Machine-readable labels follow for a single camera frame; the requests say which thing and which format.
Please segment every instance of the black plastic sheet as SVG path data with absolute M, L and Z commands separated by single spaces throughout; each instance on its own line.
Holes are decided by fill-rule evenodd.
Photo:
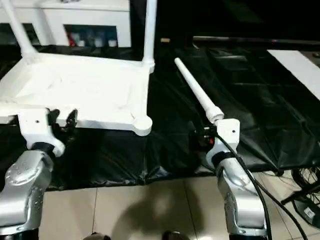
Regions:
M 0 77 L 19 60 L 3 48 Z M 41 52 L 140 60 L 141 51 L 42 47 Z M 150 76 L 147 114 L 152 131 L 77 128 L 54 160 L 50 190 L 145 185 L 164 179 L 214 175 L 201 167 L 204 152 L 190 148 L 189 132 L 209 125 L 175 66 L 180 57 L 226 118 L 240 120 L 239 154 L 252 171 L 320 165 L 319 100 L 265 50 L 160 49 Z M 104 104 L 99 106 L 104 111 Z M 18 126 L 0 125 L 0 181 L 26 143 Z

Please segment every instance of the metal bracket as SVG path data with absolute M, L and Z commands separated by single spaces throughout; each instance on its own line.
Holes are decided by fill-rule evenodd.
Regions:
M 54 146 L 54 155 L 60 157 L 65 151 L 65 145 L 53 135 L 48 113 L 46 108 L 22 109 L 18 113 L 20 131 L 28 149 L 35 143 L 43 142 Z
M 238 119 L 222 119 L 215 122 L 217 133 L 237 151 L 237 146 L 240 139 L 240 122 Z M 214 169 L 212 157 L 219 152 L 229 152 L 226 146 L 215 138 L 213 148 L 206 154 L 204 165 L 210 169 Z

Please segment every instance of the white cabinet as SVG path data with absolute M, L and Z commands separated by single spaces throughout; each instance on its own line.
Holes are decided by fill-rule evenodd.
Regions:
M 35 7 L 35 0 L 13 0 L 12 1 L 21 23 L 35 32 L 37 40 L 41 45 L 55 44 L 54 39 L 51 34 L 51 30 L 47 25 L 46 17 L 44 12 Z M 4 9 L 0 5 L 0 31 L 10 29 L 9 18 L 5 13 Z
M 129 0 L 44 0 L 41 8 L 57 45 L 76 41 L 104 46 L 116 42 L 119 47 L 131 47 Z
M 12 0 L 41 45 L 131 47 L 129 0 Z M 0 24 L 8 23 L 0 6 Z

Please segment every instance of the black cloth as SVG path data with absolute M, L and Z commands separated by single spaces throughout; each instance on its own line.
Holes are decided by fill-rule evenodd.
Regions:
M 314 0 L 158 0 L 155 43 L 192 46 L 193 36 L 239 38 L 245 41 L 320 41 L 312 27 L 318 22 L 319 2 Z M 130 0 L 132 46 L 142 47 L 146 0 Z
M 55 47 L 41 52 L 140 60 L 142 51 Z M 0 78 L 19 60 L 1 48 Z M 267 51 L 240 47 L 160 49 L 150 75 L 147 114 L 152 131 L 77 128 L 54 160 L 50 190 L 145 185 L 164 179 L 214 175 L 201 168 L 204 152 L 190 147 L 189 132 L 209 125 L 204 110 L 175 66 L 180 57 L 226 118 L 240 120 L 238 153 L 252 171 L 320 165 L 320 101 Z M 104 104 L 99 106 L 104 111 Z M 0 125 L 0 181 L 26 143 L 18 126 Z

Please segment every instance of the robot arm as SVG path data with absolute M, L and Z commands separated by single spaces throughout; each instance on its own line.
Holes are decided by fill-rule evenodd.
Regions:
M 47 109 L 25 109 L 17 115 L 28 150 L 5 174 L 5 186 L 0 193 L 0 236 L 39 228 L 44 193 L 54 167 L 52 159 L 65 150 L 48 124 Z
M 252 181 L 234 154 L 215 136 L 218 134 L 222 137 L 236 152 L 240 137 L 240 122 L 237 119 L 223 119 L 224 113 L 214 105 L 183 62 L 179 58 L 174 62 L 201 103 L 208 120 L 216 128 L 211 136 L 214 144 L 206 154 L 204 165 L 216 172 L 218 188 L 224 200 L 226 226 L 230 238 L 266 237 L 265 209 Z
M 240 123 L 236 119 L 216 121 L 217 133 L 233 148 L 239 143 Z M 266 237 L 265 210 L 258 193 L 230 150 L 218 139 L 206 155 L 214 167 L 218 188 L 224 199 L 226 226 L 230 237 Z

